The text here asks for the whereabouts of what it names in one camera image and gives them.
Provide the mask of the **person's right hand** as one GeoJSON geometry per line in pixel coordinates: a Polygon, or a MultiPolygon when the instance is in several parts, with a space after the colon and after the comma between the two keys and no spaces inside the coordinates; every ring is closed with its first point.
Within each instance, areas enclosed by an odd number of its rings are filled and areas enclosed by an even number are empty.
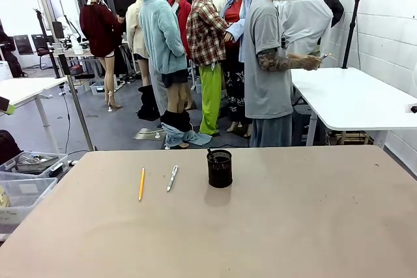
{"type": "Polygon", "coordinates": [[[303,58],[303,69],[310,71],[310,70],[317,70],[321,63],[322,63],[321,57],[316,57],[312,55],[307,55],[303,58]]]}

